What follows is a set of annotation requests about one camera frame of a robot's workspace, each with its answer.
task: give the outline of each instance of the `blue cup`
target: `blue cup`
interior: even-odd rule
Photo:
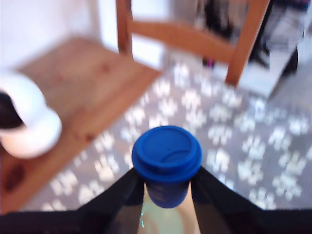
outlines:
[[[134,168],[145,179],[151,200],[162,208],[173,208],[183,202],[201,158],[197,139],[176,126],[147,131],[132,149]]]

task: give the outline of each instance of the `white object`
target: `white object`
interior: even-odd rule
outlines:
[[[38,86],[23,74],[1,72],[0,90],[11,98],[23,121],[17,128],[0,129],[5,150],[18,158],[33,158],[50,150],[59,139],[62,123],[46,105]]]

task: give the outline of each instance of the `cup lid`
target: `cup lid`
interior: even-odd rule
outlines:
[[[153,182],[177,183],[199,170],[202,152],[197,139],[177,126],[161,126],[144,133],[132,149],[137,172]]]

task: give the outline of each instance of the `clothing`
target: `clothing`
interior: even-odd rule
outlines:
[[[269,50],[292,52],[303,36],[306,12],[274,4],[264,29],[262,44]]]
[[[279,6],[290,6],[297,10],[307,11],[311,0],[274,0],[274,3]]]

